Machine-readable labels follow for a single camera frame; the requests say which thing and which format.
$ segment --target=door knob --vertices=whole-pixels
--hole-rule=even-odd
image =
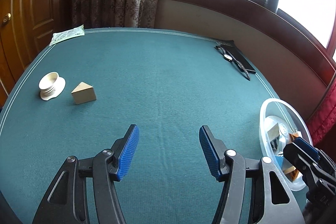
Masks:
[[[6,25],[10,21],[11,17],[12,17],[12,15],[10,13],[8,13],[7,15],[5,15],[5,17],[2,20],[2,24]]]

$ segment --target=beige wall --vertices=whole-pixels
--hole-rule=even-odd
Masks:
[[[262,32],[221,13],[174,0],[159,0],[155,28],[234,40],[282,100],[307,119],[325,85],[296,55]]]

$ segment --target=silver screw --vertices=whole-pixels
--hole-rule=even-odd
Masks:
[[[272,162],[271,158],[270,157],[263,157],[262,158],[262,161],[266,164],[270,164]]]
[[[76,160],[75,156],[70,156],[67,158],[67,162],[74,162]]]
[[[103,155],[104,156],[110,156],[112,154],[112,150],[111,149],[105,149],[103,150]]]
[[[234,157],[234,156],[236,156],[236,151],[234,151],[234,150],[232,150],[232,149],[229,149],[228,151],[226,151],[226,153],[229,155],[229,156],[231,156],[231,157]]]

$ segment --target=table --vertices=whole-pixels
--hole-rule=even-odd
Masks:
[[[128,175],[115,183],[127,223],[211,223],[222,184],[209,172],[199,128],[207,124],[228,148],[260,159],[260,107],[277,97],[258,70],[248,81],[215,45],[182,32],[106,28],[41,52],[0,116],[0,190],[19,219],[32,222],[69,155],[95,156],[135,123],[139,145]],[[51,71],[66,86],[43,101],[38,83]],[[97,100],[75,105],[70,92],[82,81]],[[295,193],[301,208],[305,193]],[[92,180],[88,204],[97,223]],[[246,193],[241,223],[248,206]]]

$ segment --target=wooden cabinet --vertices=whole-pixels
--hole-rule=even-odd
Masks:
[[[3,24],[6,14],[11,19]],[[0,0],[0,20],[0,79],[9,93],[53,33],[71,27],[71,0]]]

